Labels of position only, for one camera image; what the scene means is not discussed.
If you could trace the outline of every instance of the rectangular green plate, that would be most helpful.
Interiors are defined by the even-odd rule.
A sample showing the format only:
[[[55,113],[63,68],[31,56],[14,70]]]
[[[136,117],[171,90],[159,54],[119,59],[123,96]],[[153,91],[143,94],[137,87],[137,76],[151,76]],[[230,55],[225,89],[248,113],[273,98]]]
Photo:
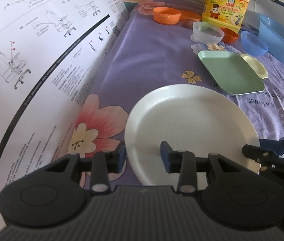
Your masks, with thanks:
[[[231,95],[264,91],[262,80],[240,55],[200,51],[198,56],[222,91]]]

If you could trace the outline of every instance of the yellow bottle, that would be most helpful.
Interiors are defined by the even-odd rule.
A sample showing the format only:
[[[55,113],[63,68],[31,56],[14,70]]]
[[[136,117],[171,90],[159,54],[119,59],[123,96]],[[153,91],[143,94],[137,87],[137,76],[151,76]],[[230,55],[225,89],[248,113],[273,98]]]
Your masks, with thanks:
[[[202,20],[238,33],[249,0],[206,0]]]

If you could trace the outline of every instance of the instruction manual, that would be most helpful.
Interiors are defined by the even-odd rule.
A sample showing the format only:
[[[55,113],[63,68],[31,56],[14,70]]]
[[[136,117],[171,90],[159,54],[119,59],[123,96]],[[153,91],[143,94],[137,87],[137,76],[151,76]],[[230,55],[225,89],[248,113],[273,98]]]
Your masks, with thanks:
[[[67,153],[128,17],[122,0],[0,0],[0,191]]]

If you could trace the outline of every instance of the metal bolt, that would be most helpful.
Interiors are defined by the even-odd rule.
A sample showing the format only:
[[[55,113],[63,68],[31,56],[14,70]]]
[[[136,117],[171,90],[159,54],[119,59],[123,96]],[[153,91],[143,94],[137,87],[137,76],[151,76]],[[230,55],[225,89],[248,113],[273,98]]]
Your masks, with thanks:
[[[183,185],[180,186],[180,191],[183,193],[192,193],[195,191],[195,187],[192,185]]]
[[[95,184],[92,186],[94,192],[105,192],[109,187],[105,184]]]

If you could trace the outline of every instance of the small yellow dish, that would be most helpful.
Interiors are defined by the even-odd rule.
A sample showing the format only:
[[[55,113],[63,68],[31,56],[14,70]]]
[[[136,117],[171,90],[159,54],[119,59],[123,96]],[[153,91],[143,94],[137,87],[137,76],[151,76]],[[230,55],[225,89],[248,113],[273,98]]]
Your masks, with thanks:
[[[255,71],[255,73],[262,79],[268,77],[268,71],[264,65],[259,62],[256,58],[249,54],[240,54],[240,56],[250,65],[250,67]]]

